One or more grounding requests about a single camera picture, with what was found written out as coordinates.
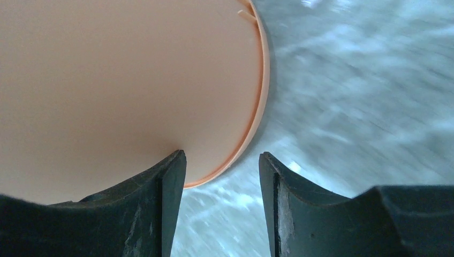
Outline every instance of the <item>textured floor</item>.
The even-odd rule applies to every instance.
[[[376,184],[454,184],[451,0],[254,3],[272,55],[266,114],[229,171],[184,192],[172,256],[270,256],[265,151],[349,197]]]

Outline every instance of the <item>gray concrete surface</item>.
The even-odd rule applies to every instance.
[[[349,197],[454,184],[451,0],[254,2],[271,50],[266,114],[230,170],[184,192],[172,256],[270,256],[264,151]]]

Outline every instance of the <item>white speckled surface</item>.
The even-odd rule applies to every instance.
[[[451,0],[254,3],[271,49],[266,114],[229,171],[184,191],[172,256],[270,256],[264,151],[349,197],[375,184],[454,184]]]

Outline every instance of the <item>peach plastic surface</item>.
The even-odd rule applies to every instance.
[[[263,114],[256,17],[237,0],[2,1],[0,193],[78,201],[176,149],[185,187],[218,176]]]

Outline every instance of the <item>orange plastic lid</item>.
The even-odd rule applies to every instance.
[[[77,201],[183,149],[185,187],[227,169],[268,93],[248,0],[0,4],[0,193]]]

